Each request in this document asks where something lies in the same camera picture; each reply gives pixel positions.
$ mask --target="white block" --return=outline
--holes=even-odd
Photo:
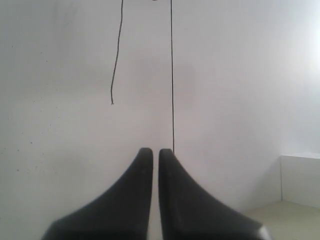
[[[282,200],[320,208],[320,154],[281,156]]]

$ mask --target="black wire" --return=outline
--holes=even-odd
[[[171,105],[172,105],[172,149],[175,152],[175,94],[174,94],[174,44],[172,30],[172,0],[170,0],[170,23],[171,23]]]
[[[118,63],[118,56],[119,56],[120,35],[121,35],[121,28],[122,28],[123,18],[124,18],[124,0],[121,1],[121,21],[120,21],[117,51],[116,51],[116,57],[115,57],[113,75],[112,75],[111,89],[110,89],[110,92],[111,92],[111,105],[115,104],[114,103],[113,90],[114,90],[114,81],[115,81],[115,75],[116,75],[116,69],[117,69],[117,63]]]

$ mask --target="beige floor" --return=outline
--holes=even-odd
[[[277,202],[246,213],[264,223],[274,240],[320,240],[320,209]]]

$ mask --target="floor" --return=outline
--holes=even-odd
[[[320,209],[291,202],[277,202],[246,213],[264,223],[274,240],[320,239]]]

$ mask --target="thin black string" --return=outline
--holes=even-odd
[[[175,152],[175,94],[174,94],[174,44],[172,30],[172,0],[170,0],[170,23],[171,23],[171,105],[172,105],[172,149]]]
[[[114,103],[114,81],[115,81],[115,75],[116,75],[116,69],[118,64],[118,56],[119,56],[119,45],[120,45],[120,35],[121,35],[121,28],[122,28],[122,21],[124,18],[124,0],[121,1],[121,21],[120,21],[120,28],[119,28],[119,35],[118,35],[118,44],[117,44],[117,51],[116,51],[116,57],[115,57],[115,63],[114,63],[114,69],[113,69],[113,75],[112,75],[112,82],[111,82],[111,105]]]

